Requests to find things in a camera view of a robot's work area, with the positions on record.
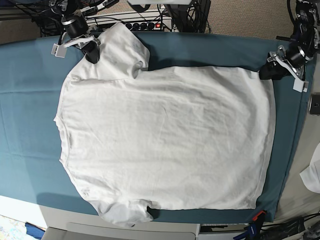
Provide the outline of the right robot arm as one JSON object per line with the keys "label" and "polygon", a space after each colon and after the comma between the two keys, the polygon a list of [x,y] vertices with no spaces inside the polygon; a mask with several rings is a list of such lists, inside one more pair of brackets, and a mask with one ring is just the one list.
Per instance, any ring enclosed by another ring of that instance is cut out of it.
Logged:
{"label": "right robot arm", "polygon": [[89,26],[81,12],[80,0],[50,0],[52,12],[60,16],[60,37],[52,47],[51,54],[64,58],[67,49],[75,47],[82,51],[87,61],[96,64],[100,59],[101,42],[92,34],[96,25]]}

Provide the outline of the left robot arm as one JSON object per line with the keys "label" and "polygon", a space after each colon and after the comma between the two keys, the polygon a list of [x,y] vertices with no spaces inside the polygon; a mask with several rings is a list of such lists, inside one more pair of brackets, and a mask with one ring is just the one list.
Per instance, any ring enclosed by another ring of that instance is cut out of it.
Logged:
{"label": "left robot arm", "polygon": [[277,51],[268,53],[266,63],[259,70],[261,80],[281,80],[291,75],[304,82],[306,64],[320,52],[320,2],[297,0],[295,17],[289,0],[287,8],[293,33],[289,38],[277,39],[287,41],[289,45],[280,45]]}

